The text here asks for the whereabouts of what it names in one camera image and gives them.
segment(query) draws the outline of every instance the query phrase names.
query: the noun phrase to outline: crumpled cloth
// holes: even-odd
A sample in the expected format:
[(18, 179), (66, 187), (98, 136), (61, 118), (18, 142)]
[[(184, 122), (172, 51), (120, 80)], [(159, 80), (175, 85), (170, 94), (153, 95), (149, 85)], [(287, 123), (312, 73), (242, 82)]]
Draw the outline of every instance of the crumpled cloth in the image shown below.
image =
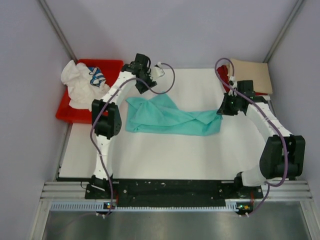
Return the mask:
[(94, 99), (101, 99), (109, 91), (106, 79), (98, 67), (87, 67), (71, 60), (61, 73), (61, 82), (68, 87), (69, 106), (74, 109), (88, 109)]
[(219, 133), (216, 110), (182, 111), (167, 94), (152, 99), (129, 97), (125, 130), (132, 133), (208, 136)]

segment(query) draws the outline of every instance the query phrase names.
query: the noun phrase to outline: cable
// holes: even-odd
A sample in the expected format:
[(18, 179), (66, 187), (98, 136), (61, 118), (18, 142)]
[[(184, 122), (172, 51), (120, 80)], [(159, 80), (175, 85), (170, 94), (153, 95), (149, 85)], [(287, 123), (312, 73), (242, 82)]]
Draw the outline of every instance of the cable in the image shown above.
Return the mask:
[(84, 190), (86, 190), (86, 189), (82, 186), (82, 181), (80, 182), (80, 187), (83, 188)]
[(97, 152), (98, 152), (98, 155), (99, 155), (99, 158), (100, 158), (100, 162), (101, 162), (102, 168), (103, 168), (103, 170), (105, 171), (105, 174), (106, 174), (106, 176), (107, 176), (107, 179), (108, 179), (108, 182), (109, 182), (109, 185), (110, 185), (110, 191), (111, 191), (111, 193), (110, 193), (110, 195), (111, 195), (111, 196), (110, 196), (110, 204), (111, 204), (111, 206), (110, 206), (110, 209), (109, 209), (109, 211), (107, 212), (106, 216), (108, 216), (108, 215), (111, 213), (112, 204), (113, 204), (113, 200), (114, 200), (114, 189), (113, 189), (112, 181), (111, 181), (111, 178), (110, 178), (110, 176), (109, 176), (108, 170), (107, 170), (107, 168), (106, 168), (106, 166), (105, 166), (105, 163), (104, 163), (104, 160), (103, 160), (103, 158), (102, 158), (102, 153), (101, 153), (98, 145), (95, 143), (94, 138), (93, 138), (93, 133), (94, 133), (95, 127), (96, 127), (96, 125), (97, 125), (97, 123), (98, 123), (99, 118), (100, 118), (101, 115), (105, 112), (105, 110), (106, 110), (108, 104), (111, 102), (111, 100), (118, 94), (118, 92), (120, 91), (120, 89), (121, 89), (125, 84), (127, 84), (128, 82), (130, 82), (130, 81), (139, 81), (139, 82), (143, 83), (143, 84), (144, 84), (152, 93), (154, 93), (154, 94), (161, 95), (161, 94), (166, 94), (167, 92), (169, 92), (169, 91), (173, 88), (173, 86), (174, 86), (174, 84), (175, 84), (175, 81), (176, 81), (176, 73), (175, 73), (175, 70), (173, 69), (173, 67), (172, 67), (171, 65), (169, 65), (169, 64), (167, 64), (167, 63), (164, 63), (164, 62), (162, 62), (161, 64), (162, 64), (162, 65), (165, 65), (165, 66), (168, 66), (168, 67), (172, 70), (172, 73), (173, 73), (172, 84), (171, 84), (171, 86), (169, 87), (168, 90), (166, 90), (166, 91), (164, 91), (164, 92), (156, 92), (156, 91), (152, 90), (152, 89), (148, 86), (148, 84), (147, 84), (145, 81), (143, 81), (142, 79), (140, 79), (140, 78), (138, 78), (138, 77), (130, 78), (130, 79), (124, 81), (124, 82), (119, 86), (119, 88), (115, 91), (115, 93), (108, 99), (108, 101), (104, 104), (104, 106), (102, 107), (101, 111), (99, 112), (99, 114), (97, 115), (97, 117), (95, 118), (95, 120), (94, 120), (94, 122), (93, 122), (93, 124), (92, 124), (92, 128), (91, 128), (91, 130), (90, 130), (90, 139), (91, 139), (92, 144), (94, 145), (94, 147), (96, 148), (96, 150), (97, 150)]
[(266, 194), (264, 195), (264, 198), (262, 199), (262, 201), (258, 204), (258, 206), (249, 214), (246, 214), (248, 217), (250, 215), (252, 215), (256, 210), (258, 210), (261, 205), (265, 202), (265, 200), (267, 199), (269, 192), (270, 192), (270, 187), (279, 187), (281, 186), (286, 178), (287, 178), (287, 174), (288, 174), (288, 150), (287, 150), (287, 145), (286, 145), (286, 141), (284, 136), (281, 134), (281, 132), (279, 131), (279, 129), (269, 120), (269, 118), (267, 117), (267, 115), (265, 114), (265, 112), (254, 102), (252, 101), (250, 98), (248, 98), (247, 96), (243, 95), (241, 92), (239, 92), (238, 90), (234, 89), (232, 86), (228, 85), (227, 83), (225, 83), (221, 78), (220, 75), (218, 74), (217, 68), (218, 68), (218, 63), (222, 60), (226, 60), (228, 61), (231, 66), (232, 66), (232, 76), (235, 76), (235, 66), (233, 64), (233, 62), (226, 57), (220, 58), (218, 59), (218, 61), (216, 61), (215, 65), (214, 65), (214, 72), (215, 75), (217, 76), (217, 78), (220, 80), (220, 82), (226, 86), (228, 89), (230, 89), (231, 91), (235, 92), (237, 95), (239, 95), (240, 97), (244, 98), (245, 100), (247, 100), (250, 104), (254, 105), (258, 111), (262, 114), (262, 116), (266, 119), (267, 123), (276, 131), (276, 133), (278, 134), (278, 136), (280, 137), (281, 143), (282, 143), (282, 147), (283, 147), (283, 154), (284, 154), (284, 171), (283, 171), (283, 176), (280, 182), (278, 182), (277, 184), (272, 184), (268, 181), (265, 181), (265, 183), (268, 185)]
[[(169, 92), (174, 84), (175, 84), (175, 81), (176, 81), (176, 73), (175, 73), (175, 70), (173, 69), (173, 67), (171, 65), (169, 65), (168, 63), (165, 63), (165, 62), (162, 62), (161, 63), (162, 65), (165, 65), (165, 66), (168, 66), (171, 70), (172, 70), (172, 73), (173, 73), (173, 80), (172, 80), (172, 84), (171, 86), (169, 87), (168, 90), (164, 91), (164, 92), (156, 92), (154, 90), (152, 90), (148, 84), (143, 81), (142, 79), (138, 78), (138, 77), (133, 77), (133, 78), (130, 78), (128, 80), (126, 80), (124, 83), (122, 83), (119, 88), (115, 91), (115, 93), (109, 98), (109, 100), (104, 104), (104, 106), (102, 107), (101, 111), (99, 112), (99, 114), (97, 115), (95, 121), (93, 122), (92, 124), (92, 128), (91, 128), (91, 131), (90, 131), (90, 139), (91, 139), (91, 142), (93, 143), (94, 147), (96, 148), (96, 150), (98, 151), (99, 153), (99, 157), (100, 157), (100, 162), (101, 162), (101, 165), (103, 167), (103, 170), (105, 171), (105, 174), (108, 178), (108, 182), (110, 184), (110, 191), (111, 191), (111, 199), (110, 199), (110, 208), (109, 208), (109, 211), (106, 213), (105, 216), (108, 216), (111, 214), (111, 210), (112, 210), (112, 204), (113, 204), (113, 198), (114, 198), (114, 189), (113, 189), (113, 185), (112, 185), (112, 181), (111, 181), (111, 178), (109, 176), (109, 173), (108, 173), (108, 170), (106, 168), (106, 165), (104, 163), (104, 160), (102, 158), (102, 153), (99, 149), (99, 147), (97, 146), (97, 144), (95, 143), (94, 139), (93, 139), (93, 132), (94, 132), (94, 129), (95, 129), (95, 126), (97, 125), (97, 122), (98, 122), (98, 119), (101, 117), (101, 115), (104, 113), (105, 109), (107, 108), (108, 104), (111, 102), (111, 100), (117, 95), (117, 93), (120, 91), (120, 89), (125, 85), (127, 84), (128, 82), (130, 81), (139, 81), (139, 82), (142, 82), (152, 93), (154, 94), (158, 94), (158, 95), (161, 95), (161, 94), (166, 94), (167, 92)], [(76, 222), (77, 220), (85, 217), (85, 216), (89, 216), (89, 215), (97, 215), (97, 213), (95, 212), (87, 212), (87, 213), (84, 213), (78, 217), (76, 217), (75, 219), (71, 220), (70, 222), (68, 222), (63, 228), (61, 228), (59, 231), (52, 231), (55, 235), (58, 235), (60, 233), (62, 233), (69, 225), (73, 224), (74, 222)]]

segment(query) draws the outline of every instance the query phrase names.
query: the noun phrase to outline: blue and white striped fabric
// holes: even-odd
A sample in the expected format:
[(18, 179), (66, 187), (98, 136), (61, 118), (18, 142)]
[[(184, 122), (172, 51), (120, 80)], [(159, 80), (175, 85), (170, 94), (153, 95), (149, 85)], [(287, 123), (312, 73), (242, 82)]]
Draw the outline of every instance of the blue and white striped fabric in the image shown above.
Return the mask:
[(92, 86), (100, 87), (101, 83), (103, 83), (106, 78), (98, 67), (89, 66), (88, 69), (91, 71), (89, 75), (92, 75), (92, 79), (90, 80), (90, 84)]

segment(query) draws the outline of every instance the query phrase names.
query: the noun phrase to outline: red fabric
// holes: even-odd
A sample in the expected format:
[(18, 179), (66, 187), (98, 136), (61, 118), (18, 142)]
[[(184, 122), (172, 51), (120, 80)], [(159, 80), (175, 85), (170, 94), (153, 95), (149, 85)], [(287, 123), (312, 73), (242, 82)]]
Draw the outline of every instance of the red fabric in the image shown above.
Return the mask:
[[(220, 67), (217, 68), (217, 72), (220, 76), (220, 78), (229, 85), (229, 77), (228, 77), (228, 68), (226, 65), (222, 65)], [(223, 88), (225, 89), (225, 91), (228, 93), (230, 91), (229, 88), (227, 88), (225, 85), (223, 85)], [(255, 93), (256, 96), (259, 95), (268, 95), (267, 93), (261, 93), (261, 92), (256, 92)]]

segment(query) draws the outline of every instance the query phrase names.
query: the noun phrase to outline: metal floor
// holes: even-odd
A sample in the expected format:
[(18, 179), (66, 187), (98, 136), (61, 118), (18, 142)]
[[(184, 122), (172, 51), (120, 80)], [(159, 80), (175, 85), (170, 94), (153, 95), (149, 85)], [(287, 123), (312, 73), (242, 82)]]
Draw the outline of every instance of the metal floor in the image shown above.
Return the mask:
[(103, 219), (51, 212), (43, 240), (308, 240), (300, 204), (267, 202), (250, 218), (233, 212), (115, 212)]

